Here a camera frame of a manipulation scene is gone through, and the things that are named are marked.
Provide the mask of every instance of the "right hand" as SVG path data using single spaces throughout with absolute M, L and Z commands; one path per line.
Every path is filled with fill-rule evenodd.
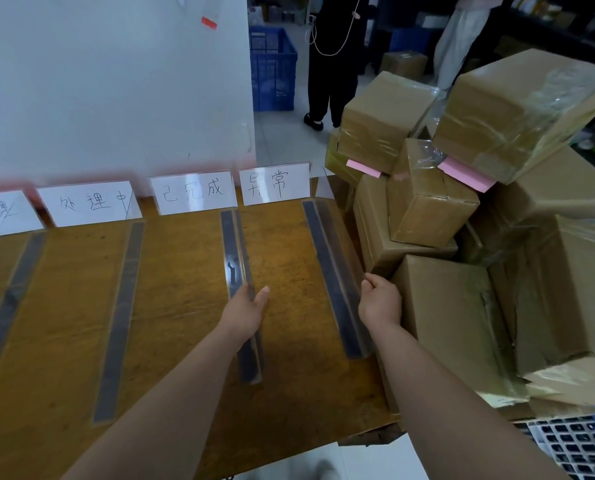
M 389 326 L 400 326 L 402 297 L 398 288 L 377 274 L 365 273 L 362 280 L 360 319 L 371 334 Z

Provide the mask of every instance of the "wooden table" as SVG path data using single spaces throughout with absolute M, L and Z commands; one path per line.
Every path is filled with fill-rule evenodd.
M 119 414 L 217 324 L 227 300 L 219 211 L 146 221 Z M 243 207 L 256 289 L 271 296 L 266 367 L 231 364 L 197 479 L 219 479 L 392 423 L 374 357 L 350 362 L 300 201 Z M 108 425 L 93 408 L 130 222 L 50 228 L 0 355 L 0 479 L 59 478 Z M 0 237 L 0 301 L 28 234 Z

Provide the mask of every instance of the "white pants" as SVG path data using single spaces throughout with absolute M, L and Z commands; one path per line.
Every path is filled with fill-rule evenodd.
M 491 10 L 455 10 L 435 47 L 433 72 L 437 87 L 446 91 L 458 76 L 471 44 L 476 40 Z

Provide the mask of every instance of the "white wall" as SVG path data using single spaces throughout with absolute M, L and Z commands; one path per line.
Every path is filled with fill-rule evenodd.
M 246 0 L 0 0 L 0 189 L 244 168 Z

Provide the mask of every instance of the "pink label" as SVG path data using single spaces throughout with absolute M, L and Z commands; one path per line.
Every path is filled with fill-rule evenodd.
M 438 165 L 438 168 L 447 175 L 452 176 L 463 184 L 470 186 L 478 192 L 486 192 L 494 186 L 495 180 L 482 175 L 471 167 L 465 165 L 461 161 L 455 160 L 452 157 L 447 157 L 445 161 Z
M 380 175 L 382 175 L 382 172 L 379 172 L 378 170 L 374 170 L 370 166 L 366 166 L 366 165 L 364 165 L 360 162 L 357 162 L 355 160 L 347 160 L 346 166 L 354 168 L 356 170 L 360 170 L 360 171 L 366 173 L 367 175 L 370 175 L 371 177 L 379 178 Z

